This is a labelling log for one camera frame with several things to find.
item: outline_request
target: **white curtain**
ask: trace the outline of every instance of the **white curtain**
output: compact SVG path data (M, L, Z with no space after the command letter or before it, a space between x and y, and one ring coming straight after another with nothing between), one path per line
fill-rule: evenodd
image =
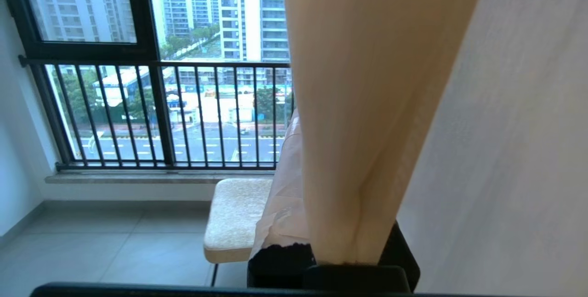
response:
M319 263L376 264L477 0L286 0Z

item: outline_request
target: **window sill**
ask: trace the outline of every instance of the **window sill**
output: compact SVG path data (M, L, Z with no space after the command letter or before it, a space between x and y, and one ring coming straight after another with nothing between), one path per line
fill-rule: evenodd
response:
M273 172L61 172L47 184L216 184L230 178L273 179Z

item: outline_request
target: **white cushion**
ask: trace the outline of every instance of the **white cushion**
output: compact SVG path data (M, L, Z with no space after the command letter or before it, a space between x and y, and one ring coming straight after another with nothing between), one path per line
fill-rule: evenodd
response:
M204 255L212 263L247 261L255 225L263 214L271 179L226 179L216 184L204 234Z

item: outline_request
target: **window frame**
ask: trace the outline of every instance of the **window frame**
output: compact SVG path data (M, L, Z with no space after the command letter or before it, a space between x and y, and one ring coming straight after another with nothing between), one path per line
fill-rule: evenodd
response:
M30 0L7 0L23 47L31 59L159 59L151 0L129 0L137 42L47 41L40 35Z

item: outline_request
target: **floor tile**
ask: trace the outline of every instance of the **floor tile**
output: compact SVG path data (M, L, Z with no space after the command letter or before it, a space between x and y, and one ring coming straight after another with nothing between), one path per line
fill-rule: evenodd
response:
M136 233L203 233L208 211L203 209L146 210L135 228Z
M131 234L101 282L206 285L203 234Z
M28 297L48 282L97 282L128 235L21 235L0 250L0 296Z
M219 264L215 286L224 288L247 288L247 262Z
M48 209L24 234L130 233L142 213L139 209Z

